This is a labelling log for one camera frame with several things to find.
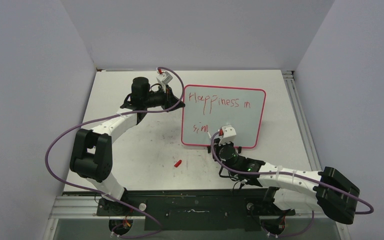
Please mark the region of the pink framed whiteboard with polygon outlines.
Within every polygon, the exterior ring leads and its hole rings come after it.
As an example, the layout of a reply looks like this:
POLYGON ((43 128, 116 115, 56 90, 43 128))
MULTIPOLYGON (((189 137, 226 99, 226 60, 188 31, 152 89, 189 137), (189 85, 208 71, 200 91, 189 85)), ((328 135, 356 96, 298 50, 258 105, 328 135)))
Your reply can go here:
POLYGON ((208 146, 222 126, 236 131, 234 144, 252 149, 259 139, 266 92, 258 88, 189 84, 184 88, 181 142, 208 146))

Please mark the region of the red marker cap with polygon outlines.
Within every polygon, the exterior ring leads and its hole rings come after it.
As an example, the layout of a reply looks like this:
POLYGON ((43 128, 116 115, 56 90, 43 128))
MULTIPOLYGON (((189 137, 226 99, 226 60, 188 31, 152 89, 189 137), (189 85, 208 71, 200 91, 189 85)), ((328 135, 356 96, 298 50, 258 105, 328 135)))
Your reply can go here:
POLYGON ((182 160, 180 159, 179 161, 177 161, 177 162, 174 164, 174 167, 175 167, 175 168, 178 168, 181 164, 182 164, 182 160))

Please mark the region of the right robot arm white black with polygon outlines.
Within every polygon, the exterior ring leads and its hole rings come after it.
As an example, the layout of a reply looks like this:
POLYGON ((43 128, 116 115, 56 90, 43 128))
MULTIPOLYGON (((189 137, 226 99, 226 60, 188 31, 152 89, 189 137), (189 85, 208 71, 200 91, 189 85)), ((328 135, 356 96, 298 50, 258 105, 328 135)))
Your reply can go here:
POLYGON ((232 143, 212 144, 213 159, 243 185, 269 188, 263 209, 323 212, 330 219, 351 225, 357 214, 360 189, 333 167, 322 171, 283 168, 240 155, 232 143))

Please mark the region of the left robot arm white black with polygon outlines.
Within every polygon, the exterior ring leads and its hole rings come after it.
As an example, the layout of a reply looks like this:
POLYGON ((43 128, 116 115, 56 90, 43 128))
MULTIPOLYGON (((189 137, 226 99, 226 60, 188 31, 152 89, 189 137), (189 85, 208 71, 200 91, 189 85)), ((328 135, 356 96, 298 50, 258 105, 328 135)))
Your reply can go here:
POLYGON ((131 92, 115 118, 76 132, 69 168, 92 183, 102 196, 101 206, 110 208, 118 216, 129 210, 129 201, 127 189, 112 174, 113 143, 128 129, 138 125, 149 108, 161 107, 163 111, 171 112, 185 107, 169 86, 172 78, 168 72, 159 74, 156 77, 157 90, 151 89, 146 77, 134 78, 131 92))

